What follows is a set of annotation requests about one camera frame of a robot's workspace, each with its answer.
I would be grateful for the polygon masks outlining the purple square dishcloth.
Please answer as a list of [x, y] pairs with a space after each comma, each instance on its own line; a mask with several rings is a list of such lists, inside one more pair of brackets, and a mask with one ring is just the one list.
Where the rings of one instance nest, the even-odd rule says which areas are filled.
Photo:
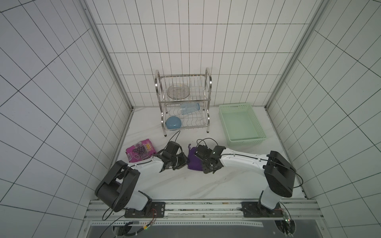
[[192, 147], [191, 144], [188, 145], [188, 169], [193, 171], [202, 171], [201, 160], [196, 156], [196, 147]]

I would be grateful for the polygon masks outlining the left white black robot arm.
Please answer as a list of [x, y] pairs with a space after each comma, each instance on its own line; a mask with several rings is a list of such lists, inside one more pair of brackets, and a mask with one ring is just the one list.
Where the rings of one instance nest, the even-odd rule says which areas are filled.
[[132, 165], [117, 161], [96, 187], [95, 196], [113, 212], [128, 209], [146, 217], [152, 212], [152, 198], [136, 189], [138, 180], [168, 169], [179, 170], [188, 162], [181, 145], [170, 141], [151, 159]]

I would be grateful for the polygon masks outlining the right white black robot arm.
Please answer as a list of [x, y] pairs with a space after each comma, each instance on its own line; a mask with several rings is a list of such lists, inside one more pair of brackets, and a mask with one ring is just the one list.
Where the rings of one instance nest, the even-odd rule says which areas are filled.
[[264, 176], [266, 188], [256, 202], [242, 202], [241, 211], [247, 218], [281, 218], [284, 214], [280, 207], [283, 198], [291, 198], [296, 177], [295, 168], [277, 151], [267, 155], [237, 152], [224, 146], [214, 149], [198, 145], [195, 156], [201, 160], [205, 174], [215, 173], [223, 167], [251, 171]]

